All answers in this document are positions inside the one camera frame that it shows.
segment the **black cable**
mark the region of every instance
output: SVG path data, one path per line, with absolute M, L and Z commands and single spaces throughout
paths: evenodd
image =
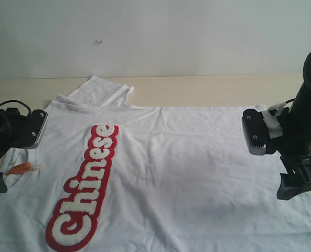
M 285 103 L 287 104 L 287 103 L 290 103 L 290 102 L 292 102 L 292 101 L 294 101 L 295 99 L 290 99 L 290 100 L 288 100 L 288 101 L 285 101 Z
M 21 104 L 22 106 L 24 106 L 24 107 L 28 110 L 28 115 L 27 115 L 27 116 L 29 116 L 29 115 L 31 114 L 30 107 L 29 107 L 28 105 L 24 104 L 22 101 L 18 101 L 18 100 L 4 101 L 4 102 L 0 103 L 0 107 L 1 107 L 2 105 L 5 105 L 5 104 L 11 103 L 11 102 L 19 103 L 19 104 Z

